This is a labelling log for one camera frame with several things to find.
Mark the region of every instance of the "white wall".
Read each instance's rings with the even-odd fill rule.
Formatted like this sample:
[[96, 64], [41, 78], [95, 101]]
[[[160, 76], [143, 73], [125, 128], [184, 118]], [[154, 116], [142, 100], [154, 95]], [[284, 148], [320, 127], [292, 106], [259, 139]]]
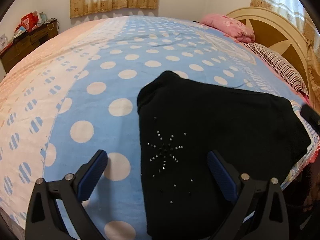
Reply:
[[200, 21], [208, 13], [227, 14], [249, 6], [251, 0], [159, 0], [158, 9], [119, 9], [107, 13], [92, 14], [70, 19], [70, 0], [15, 0], [0, 22], [0, 35], [5, 33], [12, 38], [20, 19], [35, 10], [43, 11], [48, 18], [57, 18], [60, 33], [82, 22], [126, 15], [150, 15]]

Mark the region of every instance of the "bed sheet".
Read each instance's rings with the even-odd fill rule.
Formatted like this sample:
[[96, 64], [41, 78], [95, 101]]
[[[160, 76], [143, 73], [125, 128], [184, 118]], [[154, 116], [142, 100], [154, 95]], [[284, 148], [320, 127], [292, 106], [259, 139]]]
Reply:
[[0, 84], [0, 207], [24, 228], [36, 179], [62, 179], [103, 149], [108, 166], [83, 206], [107, 239], [151, 239], [140, 181], [136, 99], [165, 70], [290, 100], [311, 144], [282, 188], [315, 159], [319, 137], [299, 114], [304, 99], [242, 44], [189, 21], [117, 17], [58, 35]]

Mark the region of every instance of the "bed headboard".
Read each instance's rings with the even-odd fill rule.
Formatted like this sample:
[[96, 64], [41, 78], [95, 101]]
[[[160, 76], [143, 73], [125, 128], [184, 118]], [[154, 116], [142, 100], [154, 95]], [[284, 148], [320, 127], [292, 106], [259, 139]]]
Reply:
[[306, 38], [282, 16], [261, 7], [240, 8], [228, 14], [254, 30], [256, 42], [278, 53], [301, 74], [310, 91]]

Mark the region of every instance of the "black garment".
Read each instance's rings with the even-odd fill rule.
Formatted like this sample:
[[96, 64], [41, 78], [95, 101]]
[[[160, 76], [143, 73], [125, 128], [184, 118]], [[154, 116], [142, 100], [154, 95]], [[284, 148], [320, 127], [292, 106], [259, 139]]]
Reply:
[[287, 99], [170, 71], [140, 91], [138, 113], [147, 230], [155, 240], [205, 238], [228, 214], [207, 166], [210, 150], [239, 173], [283, 182], [311, 143]]

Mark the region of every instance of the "wooden desk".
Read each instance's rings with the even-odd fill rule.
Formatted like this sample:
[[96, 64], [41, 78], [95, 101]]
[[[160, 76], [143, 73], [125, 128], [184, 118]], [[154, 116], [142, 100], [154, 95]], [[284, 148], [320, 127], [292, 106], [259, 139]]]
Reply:
[[8, 73], [25, 56], [57, 35], [57, 19], [55, 19], [15, 38], [12, 45], [0, 53], [5, 72]]

